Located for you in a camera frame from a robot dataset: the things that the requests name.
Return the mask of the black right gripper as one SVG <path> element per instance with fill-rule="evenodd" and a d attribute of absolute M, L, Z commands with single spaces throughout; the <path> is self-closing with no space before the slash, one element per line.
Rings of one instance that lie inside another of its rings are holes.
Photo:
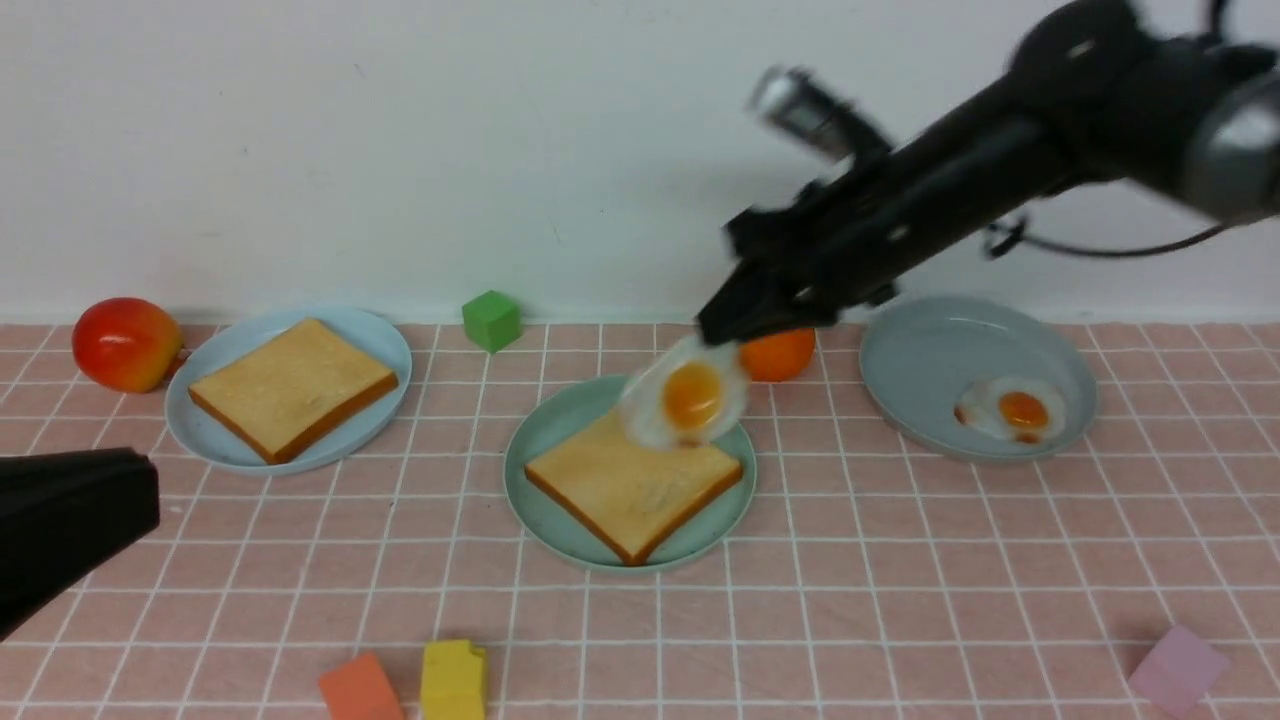
<path fill-rule="evenodd" d="M 1039 118 L 963 105 L 874 161 L 726 225 L 737 265 L 696 314 L 709 347 L 833 325 L 904 273 L 1065 184 L 1075 154 Z"/>

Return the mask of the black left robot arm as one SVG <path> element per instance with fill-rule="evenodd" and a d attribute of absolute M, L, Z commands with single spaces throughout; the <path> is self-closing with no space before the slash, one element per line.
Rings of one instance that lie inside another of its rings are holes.
<path fill-rule="evenodd" d="M 154 462 L 93 448 L 1 460 L 1 638 L 160 524 Z"/>

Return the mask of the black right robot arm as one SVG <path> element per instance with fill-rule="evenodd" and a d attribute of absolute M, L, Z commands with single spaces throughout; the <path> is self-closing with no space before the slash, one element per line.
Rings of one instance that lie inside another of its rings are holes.
<path fill-rule="evenodd" d="M 1033 27 L 1007 69 L 895 147 L 799 67 L 768 69 L 751 114 L 850 161 L 791 205 L 724 225 L 736 268 L 696 316 L 712 347 L 833 325 L 892 300 L 896 281 L 980 232 L 1076 258 L 1148 258 L 1277 215 L 1277 50 L 1230 44 L 1224 1 L 1201 35 L 1158 38 L 1129 1 L 1073 1 Z M 1082 249 L 1005 217 L 1083 184 L 1133 181 L 1211 219 L 1188 240 Z"/>

